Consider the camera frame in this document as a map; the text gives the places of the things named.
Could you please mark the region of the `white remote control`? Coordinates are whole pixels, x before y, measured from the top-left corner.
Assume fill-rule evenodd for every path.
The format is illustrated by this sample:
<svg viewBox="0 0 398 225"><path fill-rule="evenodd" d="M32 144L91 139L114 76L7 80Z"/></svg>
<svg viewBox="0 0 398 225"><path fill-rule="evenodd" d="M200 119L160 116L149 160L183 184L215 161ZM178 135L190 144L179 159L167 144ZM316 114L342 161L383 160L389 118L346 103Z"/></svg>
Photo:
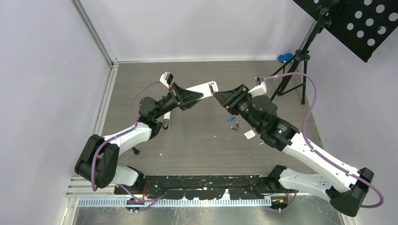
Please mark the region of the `white remote control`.
<svg viewBox="0 0 398 225"><path fill-rule="evenodd" d="M210 81L207 83L189 87L187 88L187 90L202 93L203 96L199 100L211 97L215 92L219 91L218 85L215 81Z"/></svg>

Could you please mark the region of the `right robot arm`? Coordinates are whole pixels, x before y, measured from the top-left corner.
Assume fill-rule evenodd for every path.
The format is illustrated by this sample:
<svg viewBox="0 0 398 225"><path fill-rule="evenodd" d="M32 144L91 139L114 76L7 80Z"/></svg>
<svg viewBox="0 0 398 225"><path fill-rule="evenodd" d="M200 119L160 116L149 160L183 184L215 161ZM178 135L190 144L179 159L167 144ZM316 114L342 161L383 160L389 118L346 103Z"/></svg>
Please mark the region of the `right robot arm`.
<svg viewBox="0 0 398 225"><path fill-rule="evenodd" d="M355 217L368 193L374 173L357 169L335 158L311 141L297 127L277 116L277 106L266 95L252 96L245 85L215 92L213 96L232 115L240 115L268 146L309 166L317 175L295 172L277 165L270 173L273 192L293 189L328 201L337 211Z"/></svg>

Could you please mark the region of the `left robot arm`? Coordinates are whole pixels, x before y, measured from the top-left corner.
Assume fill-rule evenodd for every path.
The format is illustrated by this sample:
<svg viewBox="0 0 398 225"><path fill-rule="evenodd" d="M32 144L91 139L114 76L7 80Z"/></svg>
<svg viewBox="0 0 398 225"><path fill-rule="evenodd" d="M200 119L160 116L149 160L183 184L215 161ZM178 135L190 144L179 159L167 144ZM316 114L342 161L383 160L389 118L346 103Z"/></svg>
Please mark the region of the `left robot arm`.
<svg viewBox="0 0 398 225"><path fill-rule="evenodd" d="M110 184L124 185L133 194L144 188L140 171L130 166L119 166L118 159L137 144L154 138L162 128L157 119L180 108L185 111L204 98L218 91L215 82L207 82L183 89L175 82L168 85L168 94L156 101L144 97L139 103L139 117L135 123L118 133L105 137L92 135L88 138L76 162L75 173L91 182L93 191Z"/></svg>

